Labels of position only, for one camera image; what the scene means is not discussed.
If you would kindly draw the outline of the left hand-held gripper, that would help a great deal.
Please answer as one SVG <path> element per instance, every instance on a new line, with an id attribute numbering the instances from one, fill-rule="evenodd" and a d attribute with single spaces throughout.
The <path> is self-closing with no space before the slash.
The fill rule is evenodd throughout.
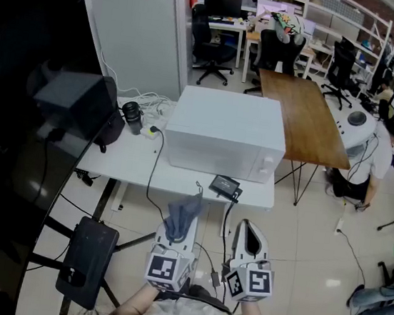
<path id="1" fill-rule="evenodd" d="M 170 249 L 174 239 L 168 236 L 165 221 L 158 225 L 155 243 L 151 252 L 146 256 L 144 279 L 152 287 L 161 291 L 181 291 L 194 270 L 197 258 L 193 253 L 196 242 L 198 217 L 189 225 L 185 236 L 176 242 L 178 249 Z"/>

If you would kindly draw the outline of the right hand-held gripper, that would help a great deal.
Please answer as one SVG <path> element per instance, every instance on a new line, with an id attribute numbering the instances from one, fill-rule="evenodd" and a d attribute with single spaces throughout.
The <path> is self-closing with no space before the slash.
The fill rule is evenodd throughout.
<path id="1" fill-rule="evenodd" d="M 232 259 L 240 261 L 249 255 L 255 262 L 237 266 L 225 275 L 233 301 L 257 302 L 273 295 L 274 272 L 269 261 L 262 261 L 268 258 L 268 247 L 265 235 L 252 221 L 243 219 L 238 223 Z"/>

